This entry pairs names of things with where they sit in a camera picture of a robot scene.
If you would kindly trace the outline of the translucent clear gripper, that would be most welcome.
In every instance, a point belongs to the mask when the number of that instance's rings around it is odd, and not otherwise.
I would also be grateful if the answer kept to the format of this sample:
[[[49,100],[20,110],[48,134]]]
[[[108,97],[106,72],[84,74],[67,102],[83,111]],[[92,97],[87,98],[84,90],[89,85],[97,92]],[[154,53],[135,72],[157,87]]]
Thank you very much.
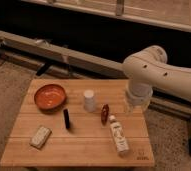
[[[145,99],[132,94],[129,90],[125,91],[125,102],[128,113],[133,113],[137,108],[140,108],[142,112],[146,110]]]

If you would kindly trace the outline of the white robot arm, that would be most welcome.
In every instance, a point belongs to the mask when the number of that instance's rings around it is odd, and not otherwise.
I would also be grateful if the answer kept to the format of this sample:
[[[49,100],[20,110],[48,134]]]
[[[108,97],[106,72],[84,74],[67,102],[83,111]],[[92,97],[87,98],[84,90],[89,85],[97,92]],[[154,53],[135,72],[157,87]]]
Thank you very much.
[[[130,108],[140,106],[145,111],[153,87],[191,102],[191,68],[168,65],[167,54],[160,46],[149,46],[128,56],[122,69],[129,78],[125,97]]]

